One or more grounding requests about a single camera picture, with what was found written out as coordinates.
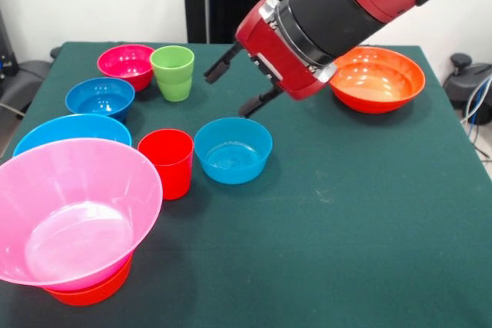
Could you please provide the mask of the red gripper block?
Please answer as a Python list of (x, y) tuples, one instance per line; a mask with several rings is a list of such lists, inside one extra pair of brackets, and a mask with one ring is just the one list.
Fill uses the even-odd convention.
[(252, 116), (283, 91), (295, 100), (317, 94), (337, 72), (335, 63), (319, 66), (306, 61), (288, 44), (277, 20), (280, 3), (279, 0), (260, 0), (238, 26), (237, 41), (204, 73), (206, 82), (214, 84), (243, 48), (266, 67), (266, 74), (276, 80), (280, 89), (272, 88), (245, 102), (238, 110), (243, 118)]

